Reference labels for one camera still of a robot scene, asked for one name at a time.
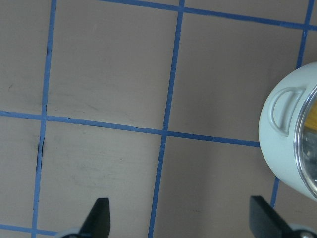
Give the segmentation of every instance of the white pot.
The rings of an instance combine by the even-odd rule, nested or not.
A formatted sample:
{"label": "white pot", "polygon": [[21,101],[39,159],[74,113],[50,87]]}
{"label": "white pot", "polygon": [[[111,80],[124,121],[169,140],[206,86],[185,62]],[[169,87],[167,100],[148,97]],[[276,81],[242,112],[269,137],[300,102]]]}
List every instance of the white pot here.
{"label": "white pot", "polygon": [[281,181],[315,201],[317,160],[306,151],[304,123],[316,95],[317,62],[279,82],[264,104],[259,123],[261,150],[269,167]]}

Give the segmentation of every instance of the yellow object inside pot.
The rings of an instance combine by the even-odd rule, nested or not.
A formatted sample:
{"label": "yellow object inside pot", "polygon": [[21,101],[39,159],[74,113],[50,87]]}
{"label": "yellow object inside pot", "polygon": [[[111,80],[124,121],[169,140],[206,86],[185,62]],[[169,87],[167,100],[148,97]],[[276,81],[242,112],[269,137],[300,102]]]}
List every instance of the yellow object inside pot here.
{"label": "yellow object inside pot", "polygon": [[317,101],[312,105],[304,126],[317,132]]}

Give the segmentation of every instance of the floor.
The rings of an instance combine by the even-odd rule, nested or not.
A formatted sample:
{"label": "floor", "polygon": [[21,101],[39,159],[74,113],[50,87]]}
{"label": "floor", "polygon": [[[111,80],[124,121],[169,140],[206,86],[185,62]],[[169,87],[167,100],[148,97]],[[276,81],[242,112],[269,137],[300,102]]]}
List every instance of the floor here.
{"label": "floor", "polygon": [[98,197],[110,238],[252,237],[251,195],[317,230],[258,140],[270,91],[317,60],[314,0],[0,4],[1,237],[81,226]]}

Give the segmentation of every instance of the scratch on surface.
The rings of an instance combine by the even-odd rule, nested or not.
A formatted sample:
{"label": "scratch on surface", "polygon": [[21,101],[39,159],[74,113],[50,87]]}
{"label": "scratch on surface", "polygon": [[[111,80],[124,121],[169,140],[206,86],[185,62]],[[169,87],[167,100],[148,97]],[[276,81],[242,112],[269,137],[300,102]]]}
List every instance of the scratch on surface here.
{"label": "scratch on surface", "polygon": [[8,88],[8,91],[10,91],[10,89],[12,88],[12,86],[13,86],[13,83],[10,85],[10,87]]}

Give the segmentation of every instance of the white handle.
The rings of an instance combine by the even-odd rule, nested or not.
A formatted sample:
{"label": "white handle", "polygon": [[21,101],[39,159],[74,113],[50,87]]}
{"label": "white handle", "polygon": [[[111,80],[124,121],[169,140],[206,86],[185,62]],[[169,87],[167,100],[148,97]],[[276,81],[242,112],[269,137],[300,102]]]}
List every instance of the white handle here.
{"label": "white handle", "polygon": [[[272,101],[269,105],[269,108],[268,108],[268,120],[271,124],[271,126],[273,127],[273,129],[278,132],[279,134],[283,135],[283,136],[288,136],[288,131],[289,131],[289,126],[290,126],[290,121],[291,121],[291,118],[292,118],[292,115],[293,115],[293,112],[295,110],[295,107],[301,97],[301,95],[303,94],[305,89],[303,88],[296,88],[296,87],[290,87],[290,88],[284,88],[280,91],[278,91],[272,98]],[[290,103],[290,101],[294,101],[294,104],[293,104],[293,109],[292,109],[292,113],[289,113],[288,115],[282,115],[282,116],[285,116],[286,118],[286,121],[287,121],[287,128],[286,130],[284,131],[282,128],[280,128],[275,120],[274,120],[274,109],[275,109],[275,106],[276,106],[276,103],[277,101],[280,99],[280,97],[287,93],[287,92],[293,92],[294,94],[297,94],[296,98],[289,98],[288,101],[286,101],[284,104],[285,106],[288,105],[288,103]]]}

